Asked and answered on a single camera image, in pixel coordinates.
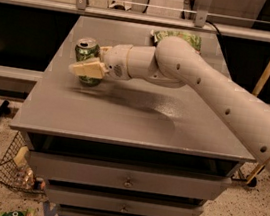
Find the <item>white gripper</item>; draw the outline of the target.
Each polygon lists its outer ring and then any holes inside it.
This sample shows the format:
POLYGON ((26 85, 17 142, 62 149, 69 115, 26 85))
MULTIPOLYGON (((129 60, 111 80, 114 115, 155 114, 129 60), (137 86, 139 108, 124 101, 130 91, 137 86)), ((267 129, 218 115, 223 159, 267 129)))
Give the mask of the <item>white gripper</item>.
POLYGON ((86 76, 93 79, 102 79, 106 73, 116 80, 128 80, 128 54, 132 49, 130 44, 112 46, 101 46, 100 52, 103 56, 103 63, 100 58, 90 58, 72 63, 68 69, 75 76, 86 76))

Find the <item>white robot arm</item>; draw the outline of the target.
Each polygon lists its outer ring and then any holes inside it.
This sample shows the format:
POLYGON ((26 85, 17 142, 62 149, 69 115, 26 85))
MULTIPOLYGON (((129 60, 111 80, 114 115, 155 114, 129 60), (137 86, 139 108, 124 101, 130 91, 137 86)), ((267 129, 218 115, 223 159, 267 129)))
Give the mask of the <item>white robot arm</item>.
POLYGON ((154 85, 185 85, 205 101, 231 132, 270 173, 270 106, 211 67, 178 35, 154 39, 153 46, 120 44, 68 66, 75 76, 114 80, 140 78, 154 85))

